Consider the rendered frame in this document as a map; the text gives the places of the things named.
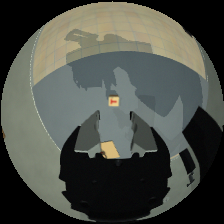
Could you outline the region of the tan flat mat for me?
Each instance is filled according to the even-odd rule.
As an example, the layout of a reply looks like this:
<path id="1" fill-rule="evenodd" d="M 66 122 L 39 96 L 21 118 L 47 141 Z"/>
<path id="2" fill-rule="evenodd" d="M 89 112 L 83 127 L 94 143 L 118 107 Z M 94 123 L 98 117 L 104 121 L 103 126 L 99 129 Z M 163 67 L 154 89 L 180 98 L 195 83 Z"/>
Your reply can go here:
<path id="1" fill-rule="evenodd" d="M 102 151 L 105 151 L 107 158 L 120 157 L 113 141 L 101 142 Z"/>

